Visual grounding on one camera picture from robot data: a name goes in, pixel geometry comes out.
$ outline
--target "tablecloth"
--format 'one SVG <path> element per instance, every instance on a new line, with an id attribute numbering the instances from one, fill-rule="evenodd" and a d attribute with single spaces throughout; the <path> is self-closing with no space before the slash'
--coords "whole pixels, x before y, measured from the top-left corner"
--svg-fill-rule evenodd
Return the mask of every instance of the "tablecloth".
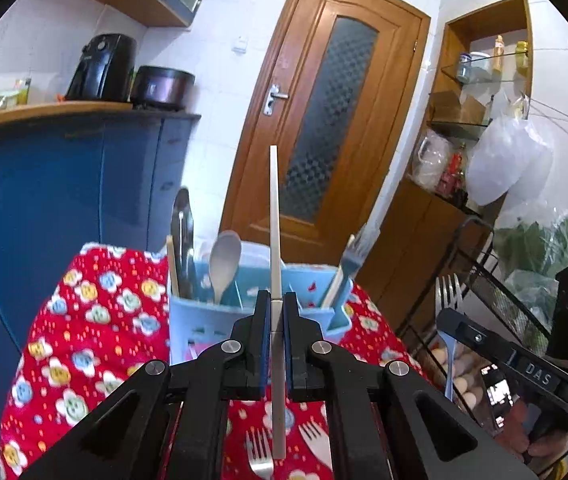
<path id="1" fill-rule="evenodd" d="M 0 476 L 17 478 L 128 376 L 150 359 L 169 360 L 168 264 L 160 254 L 86 244 L 73 259 L 30 329 L 0 422 Z M 353 288 L 352 319 L 340 345 L 361 361 L 400 359 L 422 373 L 368 295 Z M 329 480 L 333 475 L 302 440 L 299 425 L 324 430 L 323 402 L 286 401 L 286 460 L 274 480 Z M 224 480 L 257 478 L 246 431 L 272 429 L 270 388 L 264 400 L 231 401 L 224 442 Z"/>

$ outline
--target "door frame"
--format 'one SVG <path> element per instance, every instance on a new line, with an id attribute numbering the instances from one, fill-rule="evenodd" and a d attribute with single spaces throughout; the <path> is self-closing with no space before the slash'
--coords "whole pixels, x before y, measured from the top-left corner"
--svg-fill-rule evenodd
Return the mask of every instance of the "door frame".
<path id="1" fill-rule="evenodd" d="M 264 99 L 266 97 L 267 89 L 270 88 L 270 80 L 275 63 L 280 54 L 280 49 L 284 43 L 286 32 L 290 25 L 293 13 L 298 6 L 299 0 L 286 0 L 282 12 L 280 13 L 280 18 L 275 27 L 275 32 L 270 38 L 270 43 L 264 61 L 262 62 L 262 68 L 260 69 L 260 75 L 257 78 L 257 82 L 253 88 L 253 95 L 251 96 L 251 104 L 249 105 L 246 118 L 244 120 L 244 127 L 242 128 L 242 134 L 240 136 L 240 141 L 237 147 L 237 153 L 235 154 L 235 161 L 233 163 L 233 171 L 231 172 L 231 179 L 228 184 L 228 189 L 226 191 L 226 197 L 224 199 L 224 209 L 222 211 L 222 219 L 220 224 L 220 232 L 231 229 L 233 214 L 235 211 L 235 202 L 240 191 L 240 184 L 242 183 L 242 176 L 244 174 L 244 168 L 246 166 L 246 160 L 248 158 L 249 149 L 251 143 L 253 142 L 253 133 L 255 130 L 256 123 L 262 113 L 262 108 L 264 107 Z M 374 177 L 374 185 L 371 186 L 368 195 L 366 196 L 365 207 L 360 212 L 359 223 L 363 224 L 368 220 L 373 206 L 378 198 L 379 191 L 384 182 L 384 178 L 388 173 L 388 168 L 390 167 L 391 160 L 395 154 L 395 149 L 397 148 L 397 143 L 399 142 L 400 134 L 404 128 L 404 123 L 406 122 L 406 117 L 408 115 L 408 110 L 411 105 L 411 100 L 413 99 L 413 93 L 415 92 L 415 86 L 417 84 L 417 78 L 420 71 L 420 66 L 422 65 L 422 59 L 424 57 L 424 49 L 426 48 L 426 40 L 429 32 L 430 16 L 416 9 L 415 7 L 407 4 L 402 0 L 385 0 L 397 7 L 413 14 L 420 19 L 420 29 L 417 37 L 417 46 L 415 48 L 415 54 L 413 55 L 413 60 L 411 61 L 411 66 L 409 69 L 408 77 L 406 79 L 406 85 L 404 86 L 404 92 L 402 94 L 402 99 L 400 100 L 399 108 L 397 109 L 397 115 L 395 116 L 395 121 L 391 128 L 386 146 L 384 147 L 384 153 L 382 159 L 376 169 Z"/>

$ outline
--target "screw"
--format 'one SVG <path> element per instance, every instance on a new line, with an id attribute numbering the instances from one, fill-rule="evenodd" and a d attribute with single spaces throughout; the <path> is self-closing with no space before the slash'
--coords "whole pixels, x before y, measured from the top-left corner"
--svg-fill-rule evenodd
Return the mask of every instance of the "screw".
<path id="1" fill-rule="evenodd" d="M 164 371 L 165 368 L 166 368 L 166 366 L 164 365 L 163 362 L 151 361 L 149 363 L 146 363 L 144 370 L 149 375 L 159 375 Z"/>
<path id="2" fill-rule="evenodd" d="M 242 347 L 242 344 L 235 339 L 229 339 L 222 343 L 222 352 L 226 352 L 227 354 L 234 354 L 235 352 L 239 351 Z"/>
<path id="3" fill-rule="evenodd" d="M 391 371 L 393 375 L 397 376 L 404 376 L 408 373 L 408 364 L 404 361 L 393 361 L 391 364 L 388 365 L 388 369 Z"/>
<path id="4" fill-rule="evenodd" d="M 316 354 L 328 354 L 331 351 L 331 344 L 328 341 L 315 341 L 311 348 Z"/>

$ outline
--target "checkered glass pattern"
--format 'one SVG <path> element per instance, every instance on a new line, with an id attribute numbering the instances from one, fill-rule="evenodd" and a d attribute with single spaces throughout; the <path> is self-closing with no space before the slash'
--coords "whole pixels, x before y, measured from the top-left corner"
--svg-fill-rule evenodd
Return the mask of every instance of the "checkered glass pattern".
<path id="1" fill-rule="evenodd" d="M 335 20 L 280 189 L 282 214 L 315 221 L 377 38 L 378 32 L 362 22 L 343 17 Z"/>

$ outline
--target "blue utensil holder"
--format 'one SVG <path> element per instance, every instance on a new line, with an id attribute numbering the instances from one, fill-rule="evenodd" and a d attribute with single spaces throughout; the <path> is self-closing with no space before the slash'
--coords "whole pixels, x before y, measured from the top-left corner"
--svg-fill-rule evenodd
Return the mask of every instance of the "blue utensil holder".
<path id="1" fill-rule="evenodd" d="M 324 338 L 335 343 L 352 326 L 344 306 L 353 286 L 348 280 L 342 287 L 334 309 L 320 308 L 336 270 L 328 266 L 282 269 L 282 292 L 295 292 L 300 315 L 317 321 Z M 195 275 L 193 300 L 170 296 L 171 364 L 190 360 L 208 346 L 228 339 L 235 321 L 253 313 L 257 292 L 270 290 L 269 268 L 240 266 L 221 303 L 214 304 L 208 262 L 195 262 Z"/>

